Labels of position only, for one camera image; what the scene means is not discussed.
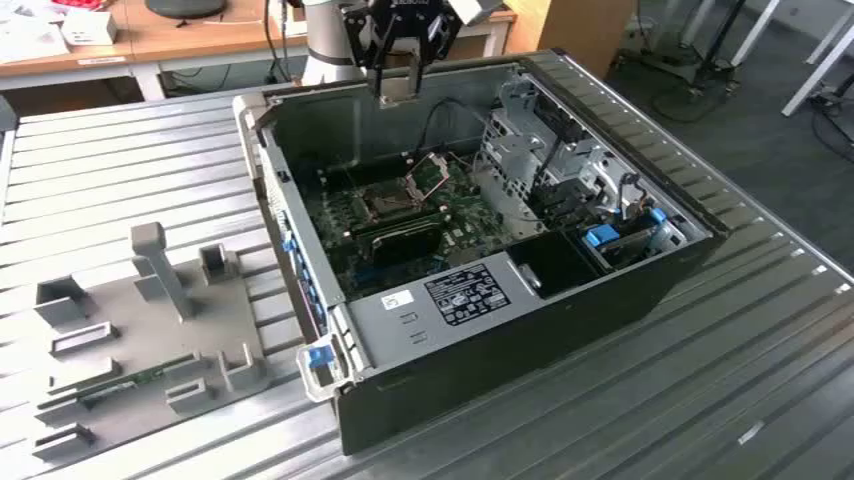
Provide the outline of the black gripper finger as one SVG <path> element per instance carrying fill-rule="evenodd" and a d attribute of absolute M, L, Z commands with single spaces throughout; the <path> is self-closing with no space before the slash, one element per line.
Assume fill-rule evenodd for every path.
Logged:
<path fill-rule="evenodd" d="M 386 68 L 386 57 L 388 56 L 394 44 L 402 33 L 402 22 L 387 22 L 386 24 L 375 23 L 372 40 L 372 53 L 370 54 L 370 64 L 372 70 L 371 86 L 374 95 L 382 95 L 382 81 Z"/>
<path fill-rule="evenodd" d="M 410 95 L 416 97 L 420 93 L 422 88 L 422 79 L 426 68 L 426 61 L 428 58 L 426 54 L 420 50 L 414 50 L 411 55 L 410 62 L 410 70 L 408 70 L 408 86 L 410 86 Z"/>

